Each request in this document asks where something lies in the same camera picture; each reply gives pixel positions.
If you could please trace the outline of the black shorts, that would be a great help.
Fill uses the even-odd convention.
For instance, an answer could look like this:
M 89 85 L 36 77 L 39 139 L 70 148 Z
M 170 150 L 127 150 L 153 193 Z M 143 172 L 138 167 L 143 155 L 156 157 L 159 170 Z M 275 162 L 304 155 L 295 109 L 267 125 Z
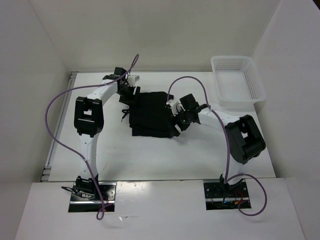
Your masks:
M 129 116 L 132 136 L 173 138 L 180 132 L 171 122 L 172 111 L 166 107 L 167 99 L 173 99 L 164 91 L 142 92 L 132 96 L 120 96 L 119 102 L 128 106 L 123 118 Z

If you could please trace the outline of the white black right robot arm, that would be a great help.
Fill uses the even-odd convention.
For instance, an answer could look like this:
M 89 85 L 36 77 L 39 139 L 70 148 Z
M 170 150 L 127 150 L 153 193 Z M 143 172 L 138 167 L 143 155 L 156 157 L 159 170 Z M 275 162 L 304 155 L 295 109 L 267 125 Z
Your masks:
M 179 100 L 170 99 L 166 107 L 171 110 L 170 123 L 181 131 L 197 123 L 220 130 L 227 137 L 227 163 L 219 177 L 219 191 L 225 197 L 232 196 L 243 178 L 243 166 L 266 149 L 254 118 L 248 114 L 237 117 L 213 110 L 207 103 L 199 104 L 192 94 Z

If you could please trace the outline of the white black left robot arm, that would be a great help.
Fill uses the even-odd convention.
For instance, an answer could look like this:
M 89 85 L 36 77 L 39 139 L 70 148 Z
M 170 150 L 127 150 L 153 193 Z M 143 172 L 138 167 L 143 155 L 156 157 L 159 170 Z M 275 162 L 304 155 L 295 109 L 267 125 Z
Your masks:
M 124 68 L 116 67 L 113 74 L 102 78 L 101 86 L 75 100 L 73 123 L 79 135 L 80 155 L 84 165 L 76 178 L 73 191 L 82 198 L 100 199 L 97 143 L 104 127 L 104 104 L 115 94 L 120 96 L 122 103 L 133 103 L 140 92 L 140 87 L 136 86 L 139 80 L 139 75 L 132 75 Z

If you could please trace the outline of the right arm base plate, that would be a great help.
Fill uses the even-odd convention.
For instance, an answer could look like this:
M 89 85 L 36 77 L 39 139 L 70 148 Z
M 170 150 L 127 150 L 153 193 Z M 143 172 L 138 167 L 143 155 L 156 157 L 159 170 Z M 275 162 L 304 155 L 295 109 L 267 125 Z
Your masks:
M 230 190 L 223 190 L 218 180 L 203 183 L 206 210 L 251 209 L 247 184 L 243 180 Z

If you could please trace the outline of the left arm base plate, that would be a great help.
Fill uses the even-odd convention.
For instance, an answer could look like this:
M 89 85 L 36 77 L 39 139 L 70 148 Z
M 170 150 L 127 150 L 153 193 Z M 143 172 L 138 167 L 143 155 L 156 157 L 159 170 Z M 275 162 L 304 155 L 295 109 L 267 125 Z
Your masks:
M 99 182 L 99 189 L 105 204 L 105 212 L 114 212 L 116 199 L 116 182 Z M 84 192 L 75 193 L 70 188 L 69 213 L 89 213 L 97 212 L 101 207 L 101 199 L 99 195 L 94 196 Z

